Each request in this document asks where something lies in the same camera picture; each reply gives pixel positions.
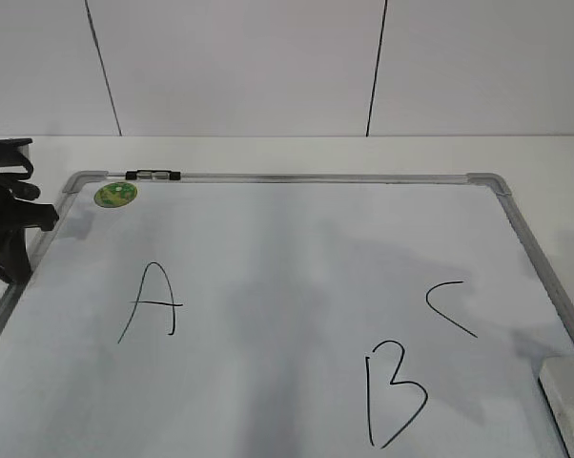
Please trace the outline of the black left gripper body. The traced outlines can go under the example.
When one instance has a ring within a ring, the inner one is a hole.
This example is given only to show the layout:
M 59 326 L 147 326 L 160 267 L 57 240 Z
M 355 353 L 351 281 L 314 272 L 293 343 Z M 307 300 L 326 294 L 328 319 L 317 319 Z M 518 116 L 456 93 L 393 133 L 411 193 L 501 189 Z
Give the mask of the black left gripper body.
M 37 203 L 40 189 L 29 183 L 34 171 L 24 150 L 30 138 L 0 139 L 0 280 L 23 284 L 31 276 L 26 231 L 51 231 L 59 216 L 51 204 Z

